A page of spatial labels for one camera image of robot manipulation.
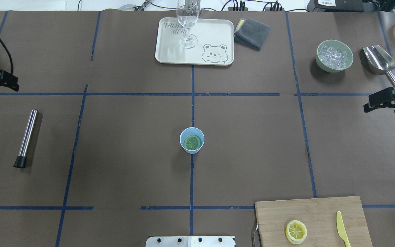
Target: bear illustration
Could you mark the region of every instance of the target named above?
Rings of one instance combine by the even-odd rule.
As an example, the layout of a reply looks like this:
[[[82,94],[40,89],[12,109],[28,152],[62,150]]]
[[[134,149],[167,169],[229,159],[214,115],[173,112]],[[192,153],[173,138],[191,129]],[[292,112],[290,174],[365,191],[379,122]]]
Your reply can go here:
[[[204,45],[204,54],[202,54],[202,59],[205,61],[205,63],[225,63],[228,60],[228,55],[226,54],[226,45]]]

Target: yellow knife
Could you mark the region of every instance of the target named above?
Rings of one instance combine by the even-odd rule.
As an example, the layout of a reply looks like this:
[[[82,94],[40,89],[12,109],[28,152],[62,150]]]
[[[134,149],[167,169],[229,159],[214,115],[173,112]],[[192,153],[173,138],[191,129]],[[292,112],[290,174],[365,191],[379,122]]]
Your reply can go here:
[[[346,229],[344,228],[344,222],[342,222],[341,212],[336,212],[336,228],[338,229],[338,235],[344,240],[346,247],[350,247],[349,238],[347,237]]]

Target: white label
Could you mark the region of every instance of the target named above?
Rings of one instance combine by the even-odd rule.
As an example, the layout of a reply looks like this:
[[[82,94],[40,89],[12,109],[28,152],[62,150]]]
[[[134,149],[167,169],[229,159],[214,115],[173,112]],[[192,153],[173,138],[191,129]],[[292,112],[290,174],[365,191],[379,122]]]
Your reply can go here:
[[[318,0],[318,4],[336,7],[335,0]]]

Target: glass stem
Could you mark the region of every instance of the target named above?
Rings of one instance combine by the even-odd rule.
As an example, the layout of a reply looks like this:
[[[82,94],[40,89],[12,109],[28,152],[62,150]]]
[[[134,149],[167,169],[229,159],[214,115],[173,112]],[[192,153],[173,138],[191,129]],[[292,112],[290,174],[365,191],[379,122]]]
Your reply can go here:
[[[188,37],[187,37],[187,41],[190,41],[190,40],[191,40],[191,37],[190,37],[190,28],[188,27],[187,29],[188,29]]]

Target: wooden cutting board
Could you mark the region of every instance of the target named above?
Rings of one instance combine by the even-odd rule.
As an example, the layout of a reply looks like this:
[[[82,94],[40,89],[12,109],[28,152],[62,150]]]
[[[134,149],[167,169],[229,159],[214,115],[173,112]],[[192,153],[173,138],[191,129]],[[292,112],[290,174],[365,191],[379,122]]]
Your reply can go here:
[[[262,247],[345,247],[336,229],[336,211],[342,213],[350,245],[372,247],[359,197],[265,201],[255,206]],[[307,228],[300,245],[291,244],[284,235],[291,220],[299,220]]]

